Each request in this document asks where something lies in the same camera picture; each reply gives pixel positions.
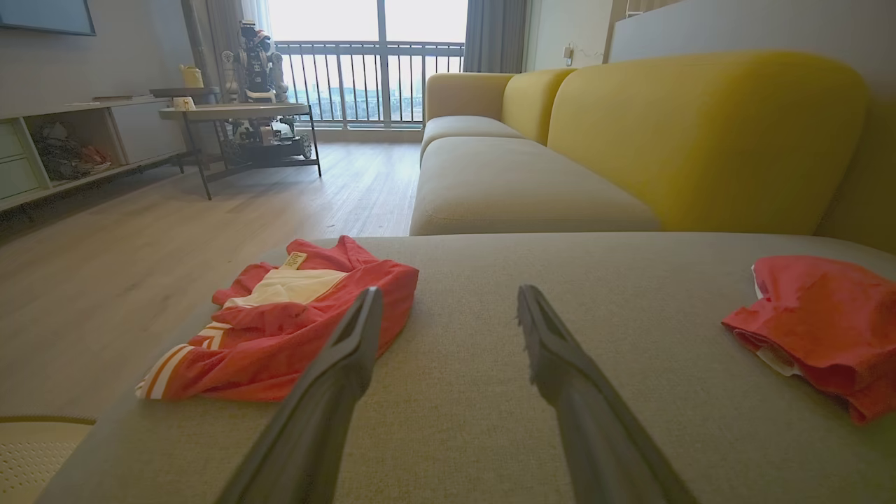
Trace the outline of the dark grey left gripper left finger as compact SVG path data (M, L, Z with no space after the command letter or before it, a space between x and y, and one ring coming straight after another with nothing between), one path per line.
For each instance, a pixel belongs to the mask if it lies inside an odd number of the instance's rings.
M330 503L377 363L383 293L362 290L259 434L220 503Z

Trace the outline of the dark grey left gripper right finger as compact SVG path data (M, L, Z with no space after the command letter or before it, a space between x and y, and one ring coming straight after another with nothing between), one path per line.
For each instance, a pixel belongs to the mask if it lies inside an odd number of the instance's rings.
M697 498L537 286L517 291L529 379L556 412L579 503L694 503Z

